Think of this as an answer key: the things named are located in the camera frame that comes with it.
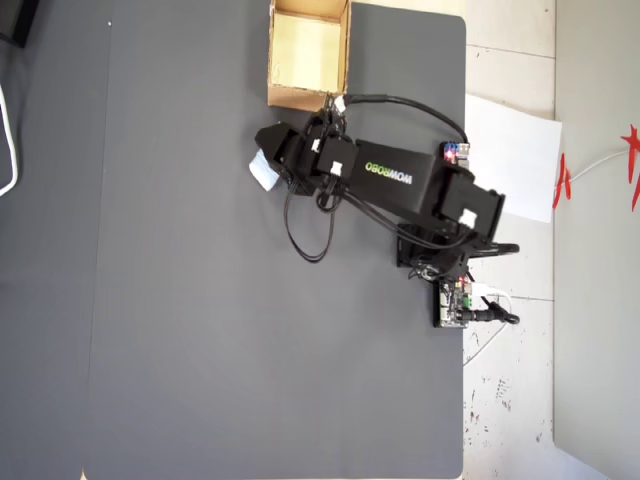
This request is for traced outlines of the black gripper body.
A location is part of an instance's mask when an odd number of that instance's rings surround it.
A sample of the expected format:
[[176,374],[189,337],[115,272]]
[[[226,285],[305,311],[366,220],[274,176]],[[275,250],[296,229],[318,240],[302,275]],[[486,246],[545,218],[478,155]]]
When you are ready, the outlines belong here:
[[289,183],[298,182],[294,193],[301,196],[312,196],[316,192],[313,176],[314,162],[318,154],[312,150],[315,140],[318,140],[322,131],[319,122],[312,122],[303,130],[296,129],[292,125],[280,122],[279,126],[285,131],[285,137],[280,147],[279,160],[286,170]]

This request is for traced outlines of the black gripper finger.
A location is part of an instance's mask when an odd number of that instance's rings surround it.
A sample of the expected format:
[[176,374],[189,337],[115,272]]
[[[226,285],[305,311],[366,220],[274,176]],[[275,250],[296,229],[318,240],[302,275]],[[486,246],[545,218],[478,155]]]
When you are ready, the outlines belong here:
[[255,142],[269,162],[281,163],[288,145],[300,136],[289,124],[273,124],[258,130]]

